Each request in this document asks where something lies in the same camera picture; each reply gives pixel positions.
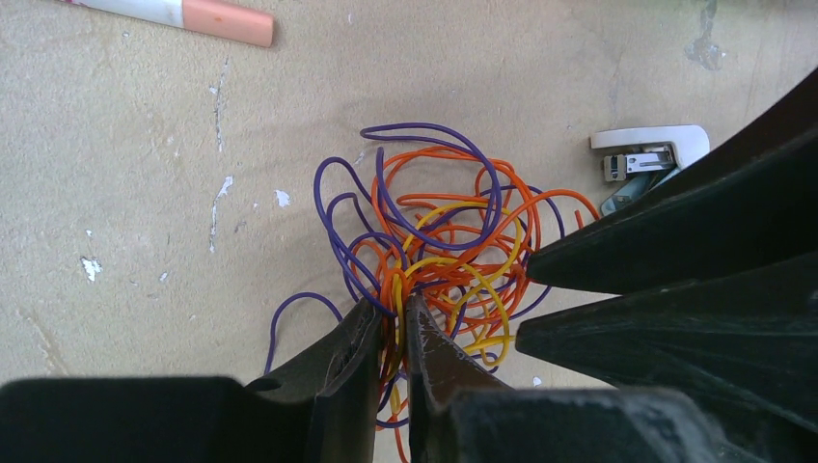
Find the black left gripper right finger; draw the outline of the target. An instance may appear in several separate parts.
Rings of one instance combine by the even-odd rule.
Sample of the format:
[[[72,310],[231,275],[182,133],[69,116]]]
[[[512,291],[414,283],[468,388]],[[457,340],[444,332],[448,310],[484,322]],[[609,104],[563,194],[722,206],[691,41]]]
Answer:
[[[753,462],[691,399],[657,388],[507,386],[405,303],[414,462]]]

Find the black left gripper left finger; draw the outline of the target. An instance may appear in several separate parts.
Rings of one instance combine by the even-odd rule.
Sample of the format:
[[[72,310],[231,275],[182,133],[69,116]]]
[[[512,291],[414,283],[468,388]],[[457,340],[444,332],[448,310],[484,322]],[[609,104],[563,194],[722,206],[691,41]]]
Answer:
[[[358,303],[247,385],[229,377],[25,379],[1,389],[5,462],[364,462],[381,314]]]

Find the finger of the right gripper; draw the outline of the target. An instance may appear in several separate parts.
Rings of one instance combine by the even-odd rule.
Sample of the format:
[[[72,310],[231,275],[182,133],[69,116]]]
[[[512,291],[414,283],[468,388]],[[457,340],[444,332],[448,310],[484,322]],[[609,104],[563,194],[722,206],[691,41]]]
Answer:
[[[746,272],[817,275],[817,77],[635,203],[530,259],[543,285],[626,294]]]
[[[817,257],[523,322],[517,349],[612,385],[674,389],[712,414],[817,428]]]

